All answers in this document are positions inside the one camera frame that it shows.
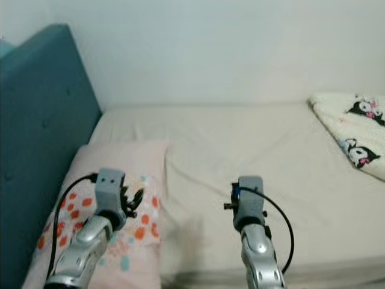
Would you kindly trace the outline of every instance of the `upholstered headboard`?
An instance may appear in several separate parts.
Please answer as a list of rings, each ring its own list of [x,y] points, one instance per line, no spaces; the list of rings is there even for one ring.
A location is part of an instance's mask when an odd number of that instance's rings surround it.
[[[0,67],[1,288],[19,288],[100,109],[67,25],[49,26]]]

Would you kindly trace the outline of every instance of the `blanket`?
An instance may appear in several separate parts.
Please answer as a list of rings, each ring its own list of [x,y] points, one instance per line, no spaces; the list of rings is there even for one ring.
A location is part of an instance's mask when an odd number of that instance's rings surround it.
[[[385,96],[319,93],[309,103],[351,164],[385,181]]]

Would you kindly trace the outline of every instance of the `cartoon character print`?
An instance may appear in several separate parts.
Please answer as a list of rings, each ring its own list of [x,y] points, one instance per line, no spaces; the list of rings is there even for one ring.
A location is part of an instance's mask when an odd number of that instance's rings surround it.
[[[379,155],[376,155],[370,149],[364,146],[357,146],[357,140],[355,138],[348,138],[345,141],[340,141],[339,144],[358,169],[380,158]]]
[[[383,112],[380,111],[378,105],[375,101],[367,101],[361,98],[360,95],[356,95],[356,99],[358,99],[350,110],[347,113],[354,113],[360,116],[366,116],[374,121],[376,121],[379,125],[385,126],[385,120],[382,119]]]

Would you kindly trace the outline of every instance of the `white wall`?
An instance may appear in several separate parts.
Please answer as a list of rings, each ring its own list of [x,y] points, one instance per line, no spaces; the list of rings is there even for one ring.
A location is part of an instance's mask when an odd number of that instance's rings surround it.
[[[54,18],[46,0],[1,0],[0,21],[3,38],[19,45]]]
[[[72,27],[103,109],[385,93],[384,0],[47,3]]]

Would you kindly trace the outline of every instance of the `bed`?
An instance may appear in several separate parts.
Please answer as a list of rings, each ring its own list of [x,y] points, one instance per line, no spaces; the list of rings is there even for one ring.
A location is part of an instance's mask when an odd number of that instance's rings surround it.
[[[231,182],[249,174],[263,177],[265,193],[293,224],[289,286],[349,288],[385,278],[384,182],[347,163],[307,104],[137,106],[108,110],[99,120],[67,26],[54,25],[15,51],[5,58],[10,68],[1,66],[1,287],[22,283],[80,145],[159,138],[171,144],[161,216],[164,288],[247,288],[239,234],[223,203]],[[53,65],[58,54],[66,60]],[[15,93],[20,101],[10,99]],[[27,206],[42,213],[31,214],[24,238]],[[282,265],[289,234],[279,215],[267,211]],[[9,266],[13,256],[20,262]]]

